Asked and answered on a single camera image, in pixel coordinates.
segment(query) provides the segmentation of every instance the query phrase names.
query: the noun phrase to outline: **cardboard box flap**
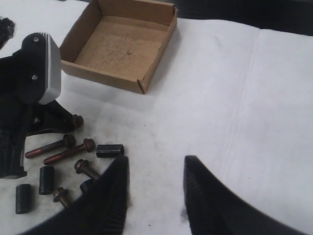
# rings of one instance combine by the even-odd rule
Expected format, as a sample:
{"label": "cardboard box flap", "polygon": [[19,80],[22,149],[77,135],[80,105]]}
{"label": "cardboard box flap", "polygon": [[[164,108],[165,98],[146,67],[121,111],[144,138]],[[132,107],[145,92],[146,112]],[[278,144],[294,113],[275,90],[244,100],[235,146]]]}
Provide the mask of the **cardboard box flap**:
{"label": "cardboard box flap", "polygon": [[60,47],[62,60],[75,61],[101,17],[102,13],[98,2],[96,0],[91,1]]}
{"label": "cardboard box flap", "polygon": [[[174,9],[174,17],[172,19],[171,25],[176,25],[177,24],[178,9],[175,6],[173,6],[173,9]],[[175,27],[168,28],[166,37],[165,37],[163,43],[161,44],[161,46],[158,49],[158,53],[157,53],[156,59],[154,60],[152,65],[149,67],[149,70],[147,71],[145,76],[142,79],[138,79],[137,80],[137,83],[140,86],[140,89],[142,90],[142,93],[144,93],[144,94],[145,94],[145,91],[147,91],[147,89],[148,89],[148,87],[150,85],[150,82],[151,82],[151,79],[153,77],[154,71],[157,69],[157,66],[158,66],[158,64],[159,64],[159,62],[160,62],[160,60],[162,58],[162,55],[163,55],[163,53],[164,53],[164,51],[166,49],[166,46],[167,46],[168,42],[171,39],[171,36],[172,36],[174,30],[175,30]]]}
{"label": "cardboard box flap", "polygon": [[174,5],[159,4],[147,0],[106,0],[99,1],[103,15],[120,16],[135,20],[170,25],[174,16]]}

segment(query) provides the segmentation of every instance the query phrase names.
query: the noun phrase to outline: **cardboard box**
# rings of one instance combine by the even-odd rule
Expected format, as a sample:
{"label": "cardboard box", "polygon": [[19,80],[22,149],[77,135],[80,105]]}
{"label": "cardboard box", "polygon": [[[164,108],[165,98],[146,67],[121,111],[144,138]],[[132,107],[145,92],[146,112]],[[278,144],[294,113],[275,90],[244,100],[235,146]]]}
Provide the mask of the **cardboard box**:
{"label": "cardboard box", "polygon": [[146,93],[177,25],[171,3],[92,0],[61,45],[65,73]]}

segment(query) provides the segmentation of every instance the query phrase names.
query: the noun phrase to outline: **rusty bolt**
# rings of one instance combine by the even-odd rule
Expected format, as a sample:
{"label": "rusty bolt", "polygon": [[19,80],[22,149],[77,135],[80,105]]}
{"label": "rusty bolt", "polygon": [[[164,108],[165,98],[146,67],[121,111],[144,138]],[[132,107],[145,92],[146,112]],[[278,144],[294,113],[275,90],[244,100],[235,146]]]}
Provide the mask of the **rusty bolt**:
{"label": "rusty bolt", "polygon": [[71,157],[77,153],[81,153],[81,152],[84,152],[84,151],[87,151],[87,152],[92,152],[94,149],[96,148],[96,144],[94,142],[93,139],[84,139],[84,143],[79,145],[79,146],[76,146],[76,147],[73,147],[69,150],[66,150],[62,153],[59,153],[59,154],[56,154],[52,157],[49,157],[49,158],[46,158],[44,160],[44,164],[45,165],[51,165],[53,163],[56,163],[62,159],[65,159],[65,158],[68,158],[68,157]]}
{"label": "rusty bolt", "polygon": [[70,201],[69,201],[67,195],[68,195],[68,190],[67,189],[64,189],[62,187],[57,188],[53,192],[53,201],[54,202],[61,202],[61,204],[65,208],[68,208],[70,206]]}
{"label": "rusty bolt", "polygon": [[74,114],[72,123],[74,125],[74,128],[77,129],[84,124],[84,119],[82,116],[78,116],[78,115]]}
{"label": "rusty bolt", "polygon": [[76,139],[72,135],[64,135],[63,140],[57,141],[55,143],[48,144],[46,146],[34,149],[30,152],[25,153],[26,158],[34,158],[37,157],[43,153],[50,152],[52,150],[66,147],[66,148],[72,148],[76,144]]}
{"label": "rusty bolt", "polygon": [[89,176],[95,181],[100,178],[100,175],[89,166],[89,162],[87,160],[82,160],[82,159],[78,160],[75,163],[74,168],[77,174],[85,173],[87,176]]}

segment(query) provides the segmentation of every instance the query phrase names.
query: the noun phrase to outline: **white sheet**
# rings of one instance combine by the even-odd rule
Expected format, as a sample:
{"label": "white sheet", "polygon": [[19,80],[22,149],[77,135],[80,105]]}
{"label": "white sheet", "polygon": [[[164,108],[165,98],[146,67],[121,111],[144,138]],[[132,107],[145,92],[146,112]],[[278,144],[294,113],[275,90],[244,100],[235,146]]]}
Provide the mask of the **white sheet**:
{"label": "white sheet", "polygon": [[[10,55],[34,31],[58,45],[86,3],[1,0],[0,15],[17,22]],[[197,155],[228,187],[268,215],[313,233],[313,38],[226,21],[179,19],[147,95],[63,73],[58,101],[85,118],[75,133],[97,143],[123,143],[130,157],[131,197],[124,234],[190,234],[184,213],[185,155]],[[60,138],[30,137],[26,150]],[[25,160],[28,176],[0,181],[3,234],[25,231],[62,209],[37,194],[40,157]],[[58,185],[75,199],[86,179],[78,158],[104,170],[94,154],[56,166]],[[34,210],[15,215],[15,186],[31,183]]]}

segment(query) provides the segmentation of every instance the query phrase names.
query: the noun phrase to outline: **bolt head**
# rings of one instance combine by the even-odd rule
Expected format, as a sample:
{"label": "bolt head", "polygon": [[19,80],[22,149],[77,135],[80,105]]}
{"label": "bolt head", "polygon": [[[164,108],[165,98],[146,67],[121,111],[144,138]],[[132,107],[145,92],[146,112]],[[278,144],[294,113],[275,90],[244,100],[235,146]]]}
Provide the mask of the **bolt head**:
{"label": "bolt head", "polygon": [[84,124],[84,119],[82,116],[78,116],[78,115],[74,114],[72,122],[73,122],[74,128],[77,129]]}
{"label": "bolt head", "polygon": [[72,148],[76,144],[76,139],[72,135],[64,135],[63,143],[66,148]]}
{"label": "bolt head", "polygon": [[80,174],[80,173],[82,173],[83,171],[83,167],[84,166],[88,166],[89,165],[89,162],[88,162],[88,160],[83,160],[83,159],[80,159],[80,160],[78,160],[76,163],[75,163],[75,166],[74,166],[74,168],[75,168],[75,170],[76,170],[76,173],[77,174]]}
{"label": "bolt head", "polygon": [[86,150],[89,153],[96,149],[96,143],[93,139],[84,139],[84,145],[86,146]]}
{"label": "bolt head", "polygon": [[53,201],[54,202],[58,202],[60,200],[61,196],[66,196],[68,194],[68,190],[64,189],[62,187],[57,188],[54,192],[53,192]]}

